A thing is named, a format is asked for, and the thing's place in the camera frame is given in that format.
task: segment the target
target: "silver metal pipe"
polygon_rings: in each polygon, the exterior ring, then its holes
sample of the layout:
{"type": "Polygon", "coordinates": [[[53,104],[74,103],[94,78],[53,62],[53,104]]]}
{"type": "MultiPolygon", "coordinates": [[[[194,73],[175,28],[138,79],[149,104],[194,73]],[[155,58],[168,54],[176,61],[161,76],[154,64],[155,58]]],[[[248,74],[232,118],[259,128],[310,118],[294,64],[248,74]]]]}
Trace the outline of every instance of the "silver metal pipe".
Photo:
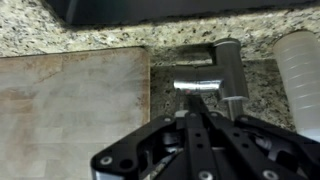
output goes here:
{"type": "Polygon", "coordinates": [[[223,68],[218,66],[176,66],[174,87],[184,94],[200,94],[218,90],[223,79],[223,68]]]}
{"type": "Polygon", "coordinates": [[[219,88],[220,100],[247,100],[247,82],[240,56],[241,44],[236,39],[226,38],[214,43],[214,59],[224,67],[223,84],[219,88]]]}
{"type": "Polygon", "coordinates": [[[216,65],[176,66],[174,87],[182,94],[218,90],[218,99],[227,103],[229,117],[234,120],[243,114],[242,101],[249,99],[240,48],[241,44],[236,39],[216,41],[209,50],[216,65]]]}

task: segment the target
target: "white plastic container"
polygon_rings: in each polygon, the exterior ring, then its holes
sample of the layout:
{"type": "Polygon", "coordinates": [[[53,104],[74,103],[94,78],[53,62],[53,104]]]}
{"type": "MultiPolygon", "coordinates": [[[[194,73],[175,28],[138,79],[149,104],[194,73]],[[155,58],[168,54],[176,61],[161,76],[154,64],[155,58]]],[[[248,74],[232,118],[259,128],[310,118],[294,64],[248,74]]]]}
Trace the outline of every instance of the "white plastic container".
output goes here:
{"type": "Polygon", "coordinates": [[[297,132],[320,142],[320,43],[312,32],[280,39],[273,48],[297,132]]]}

